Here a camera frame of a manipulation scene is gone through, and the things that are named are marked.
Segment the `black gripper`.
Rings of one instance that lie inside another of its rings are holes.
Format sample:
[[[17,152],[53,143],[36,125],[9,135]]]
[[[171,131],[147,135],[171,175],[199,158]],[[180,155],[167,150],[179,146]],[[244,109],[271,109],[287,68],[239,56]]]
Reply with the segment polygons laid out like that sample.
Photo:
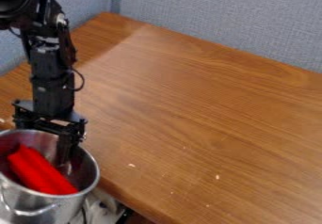
[[[74,75],[65,73],[56,79],[30,77],[32,100],[12,102],[16,129],[41,130],[58,135],[56,163],[61,167],[70,159],[84,137],[86,120],[74,111]]]

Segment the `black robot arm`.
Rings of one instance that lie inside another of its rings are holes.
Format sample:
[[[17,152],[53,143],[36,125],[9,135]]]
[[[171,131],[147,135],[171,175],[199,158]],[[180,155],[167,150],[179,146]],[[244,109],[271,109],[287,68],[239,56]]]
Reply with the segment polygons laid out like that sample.
[[[65,164],[82,140],[86,120],[76,114],[73,68],[76,49],[69,21],[56,0],[0,0],[0,30],[21,39],[30,64],[32,99],[14,100],[13,122],[18,129],[57,135],[56,163]]]

